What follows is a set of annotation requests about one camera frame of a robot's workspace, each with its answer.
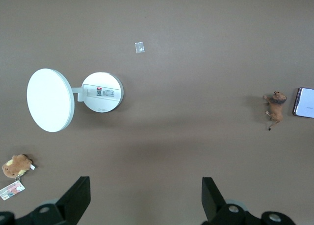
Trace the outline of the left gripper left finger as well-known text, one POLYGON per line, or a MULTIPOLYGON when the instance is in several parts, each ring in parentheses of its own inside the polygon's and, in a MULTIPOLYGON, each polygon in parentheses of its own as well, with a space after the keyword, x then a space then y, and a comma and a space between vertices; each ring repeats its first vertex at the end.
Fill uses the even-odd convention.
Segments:
POLYGON ((81 176, 55 203, 31 212, 33 225, 76 225, 91 202, 90 177, 81 176))

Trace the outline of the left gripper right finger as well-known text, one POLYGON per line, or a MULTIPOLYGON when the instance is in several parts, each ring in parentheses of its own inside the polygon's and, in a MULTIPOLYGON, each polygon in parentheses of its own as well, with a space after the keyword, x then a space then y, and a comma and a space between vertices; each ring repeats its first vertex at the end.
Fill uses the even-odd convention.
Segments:
POLYGON ((214 180, 202 178, 202 206, 207 220, 203 225, 259 225, 260 219, 239 205, 226 203, 214 180))

